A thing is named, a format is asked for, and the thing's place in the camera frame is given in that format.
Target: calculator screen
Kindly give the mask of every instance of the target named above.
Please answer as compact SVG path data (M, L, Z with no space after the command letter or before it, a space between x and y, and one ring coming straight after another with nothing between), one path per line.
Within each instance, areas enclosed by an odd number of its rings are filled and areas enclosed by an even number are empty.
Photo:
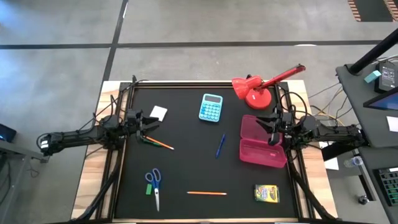
M210 102L219 103L221 101L221 98L214 97L214 96L205 96L205 100L210 101Z

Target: blue pen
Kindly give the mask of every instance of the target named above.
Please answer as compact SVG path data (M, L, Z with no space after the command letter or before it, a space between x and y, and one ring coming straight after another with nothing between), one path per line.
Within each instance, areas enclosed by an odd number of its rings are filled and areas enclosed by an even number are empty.
M218 156L220 155L221 147L223 147L224 140L225 140L225 134L223 134L223 138L221 139L220 146L218 146L218 150L216 153L216 159L218 159Z

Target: white paper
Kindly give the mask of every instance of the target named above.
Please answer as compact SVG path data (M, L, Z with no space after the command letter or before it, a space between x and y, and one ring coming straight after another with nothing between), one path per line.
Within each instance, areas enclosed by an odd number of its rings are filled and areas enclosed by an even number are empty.
M323 149L324 147L327 147L329 145L327 142L319 142L319 146ZM332 159L329 159L328 161L325 161L325 167L326 169L332 169L332 170L338 170L338 161L337 157L334 157Z
M159 118L159 121L163 121L166 112L167 112L166 108L154 106L154 109L152 110L149 116L153 118Z
M390 131L398 132L398 118L387 116L387 122Z

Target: wooden table frame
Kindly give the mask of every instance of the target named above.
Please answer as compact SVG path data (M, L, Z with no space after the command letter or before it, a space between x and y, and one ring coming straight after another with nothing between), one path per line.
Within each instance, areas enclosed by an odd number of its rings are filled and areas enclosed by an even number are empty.
M119 87L122 82L119 81L108 81L103 83L103 87L101 90L101 94L99 97L99 102L97 105L97 111L103 110L106 106L110 104L110 95L114 97L118 97L119 95ZM154 81L154 82L142 82L138 88L148 88L146 86L150 86L151 88L164 88L164 86L170 85L178 85L176 88L186 88L189 85L198 85L206 88L210 88L209 85L215 85L216 83L227 83L231 88L231 81ZM307 105L308 112L311 113L307 93L305 91L305 85L302 80L289 80L287 81L287 86L289 91L293 91L298 93L304 100ZM304 105L301 100L294 96L290 95L288 98L292 104L296 105L297 110L304 111ZM127 102L126 97L123 97L121 101L122 108L125 107ZM110 114L110 108L107 108L102 112L98 119L103 118L107 114ZM88 146L87 154L97 149L98 146ZM108 166L112 171L114 163L116 162L115 158L118 152L114 151L112 159L108 162ZM98 193L102 176L104 172L104 167L106 165L105 160L109 156L109 152L107 150L99 150L96 153L92 154L89 158L85 160L83 164L83 170L81 173L81 179L79 183L79 187L76 194L75 204L73 206L72 218L78 217L86 207L91 203L92 199ZM297 170L300 172L302 169L305 169L307 173L308 184L320 201L320 203L326 208L326 210L336 217L336 208L333 201L333 196L331 194L329 181L326 174L325 165L323 163L322 153L315 148L308 147L303 150L303 155L301 161L295 160L295 165ZM310 206L307 204L307 200L301 190L301 188L297 185L298 194L300 196L300 205L302 216L307 218L310 217L310 214L313 212ZM101 218L107 215L110 195L117 194L117 188L113 189L113 186L108 190L105 198L104 198L104 207L101 216L97 216L97 218ZM114 222L296 222L297 218L239 218L239 219L203 219L203 220L138 220L138 219L114 219Z

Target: blue calculator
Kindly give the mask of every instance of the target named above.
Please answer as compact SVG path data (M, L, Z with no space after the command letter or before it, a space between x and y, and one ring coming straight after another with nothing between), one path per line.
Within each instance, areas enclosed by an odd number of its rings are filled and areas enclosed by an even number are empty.
M204 94L200 105L199 119L218 122L220 120L223 97L212 94Z

